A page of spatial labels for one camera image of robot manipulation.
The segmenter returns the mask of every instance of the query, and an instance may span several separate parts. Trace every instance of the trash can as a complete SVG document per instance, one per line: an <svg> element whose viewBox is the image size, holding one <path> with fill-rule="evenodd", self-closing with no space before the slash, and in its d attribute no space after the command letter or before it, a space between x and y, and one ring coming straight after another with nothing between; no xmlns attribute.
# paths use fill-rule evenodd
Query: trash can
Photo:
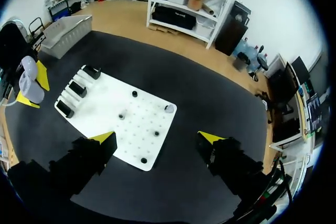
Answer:
<svg viewBox="0 0 336 224"><path fill-rule="evenodd" d="M235 69L237 69L239 72L243 71L244 69L246 69L246 67L248 65L250 65L250 60L247 57L246 54L244 54L243 52L240 52L237 55L237 58L235 59L235 61L233 62L233 66L235 67Z"/></svg>

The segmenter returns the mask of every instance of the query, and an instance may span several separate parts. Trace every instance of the black cable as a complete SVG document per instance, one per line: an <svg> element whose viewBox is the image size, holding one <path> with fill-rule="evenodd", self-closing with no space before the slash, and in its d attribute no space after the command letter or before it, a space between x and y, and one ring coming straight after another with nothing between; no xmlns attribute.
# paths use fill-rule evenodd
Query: black cable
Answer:
<svg viewBox="0 0 336 224"><path fill-rule="evenodd" d="M289 204L292 204L292 193L290 192L288 182L286 181L286 174L285 174L284 164L282 163L281 160L279 160L279 164L280 164L280 167L281 167L282 175L284 177L284 181L283 182L286 183L285 185L286 185L286 191L288 193Z"/></svg>

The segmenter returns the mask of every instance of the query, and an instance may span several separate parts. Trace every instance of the desk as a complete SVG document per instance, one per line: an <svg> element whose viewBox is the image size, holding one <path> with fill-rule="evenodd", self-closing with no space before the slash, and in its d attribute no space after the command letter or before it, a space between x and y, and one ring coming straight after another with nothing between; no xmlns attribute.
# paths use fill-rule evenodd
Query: desk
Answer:
<svg viewBox="0 0 336 224"><path fill-rule="evenodd" d="M53 22L55 21L55 20L54 20L54 16L56 16L58 13L64 11L65 9L67 9L68 12L69 12L69 15L71 15L71 13L70 13L69 3L68 3L69 1L70 1L70 0L60 0L60 1L58 1L58 2L56 2L56 3L54 3L54 4L52 4L52 5L47 6L47 9L48 9L48 11L49 11L49 14L50 14L51 19L53 20ZM58 7L60 7L60 6L61 6L62 4L64 4L64 3L66 3L67 7L65 7L65 8L58 8Z"/></svg>
<svg viewBox="0 0 336 224"><path fill-rule="evenodd" d="M281 55L277 55L275 61L270 64L269 71L265 72L265 75L270 77L278 69L284 69L285 66L286 62ZM306 134L306 131L310 130L310 124L307 123L307 119L310 118L307 109L308 93L305 85L301 85L301 88L303 89L303 97L301 97L299 92L296 92L294 95L297 108L294 113L296 113L295 116L297 116L300 121L300 132L287 139L269 145L269 147L283 152L284 155L294 157L291 161L283 164L285 172L293 177L292 182L289 185L293 196L298 192L303 183L307 164L309 163L315 145L315 134ZM284 149L279 148L281 145L287 145L287 147ZM285 195L277 201L276 205L287 203L288 197Z"/></svg>
<svg viewBox="0 0 336 224"><path fill-rule="evenodd" d="M6 121L19 160L48 168L81 134L54 108L71 77L89 64L110 76L177 105L174 121L149 172L111 157L72 201L121 219L217 224L240 199L212 176L196 150L197 131L232 136L255 161L264 158L267 117L263 103L238 84L183 56L131 39L90 32L60 60L38 55L50 91L40 109L16 104Z"/></svg>
<svg viewBox="0 0 336 224"><path fill-rule="evenodd" d="M265 75L267 77L270 77L274 72L276 72L278 69L285 68L286 62L283 60L281 55L277 55L276 59L270 64L269 72L267 72ZM279 148L280 145L285 145L292 143L293 141L304 141L305 142L305 149L304 153L312 154L314 142L315 142L315 134L312 133L309 136L306 134L306 131L310 130L310 125L307 124L307 119L309 118L308 110L307 108L307 100L308 100L308 94L305 85L301 85L303 89L303 97L299 94L299 92L296 92L294 95L295 103L297 106L297 110L295 112L297 113L297 116L299 118L300 122L300 132L298 134L295 134L287 139L284 139L282 141L279 141L277 143L272 143L269 145L269 147L284 152L284 149Z"/></svg>

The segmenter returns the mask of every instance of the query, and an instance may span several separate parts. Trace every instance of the monitor screen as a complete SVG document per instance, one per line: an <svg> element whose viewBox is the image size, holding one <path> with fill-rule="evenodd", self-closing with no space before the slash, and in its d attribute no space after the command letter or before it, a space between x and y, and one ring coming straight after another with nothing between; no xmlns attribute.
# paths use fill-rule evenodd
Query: monitor screen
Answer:
<svg viewBox="0 0 336 224"><path fill-rule="evenodd" d="M296 58L296 60L292 63L292 67L294 68L294 71L299 79L300 84L303 84L304 82L308 81L310 77L309 72L300 56Z"/></svg>

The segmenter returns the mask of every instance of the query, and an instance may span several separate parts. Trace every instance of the black bag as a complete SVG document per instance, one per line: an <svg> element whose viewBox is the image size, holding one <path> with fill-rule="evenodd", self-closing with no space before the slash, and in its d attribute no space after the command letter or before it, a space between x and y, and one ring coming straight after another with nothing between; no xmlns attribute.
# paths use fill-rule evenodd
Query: black bag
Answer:
<svg viewBox="0 0 336 224"><path fill-rule="evenodd" d="M192 30L196 24L196 18L194 16L164 6L156 7L155 12L152 13L152 17L158 21L189 30Z"/></svg>

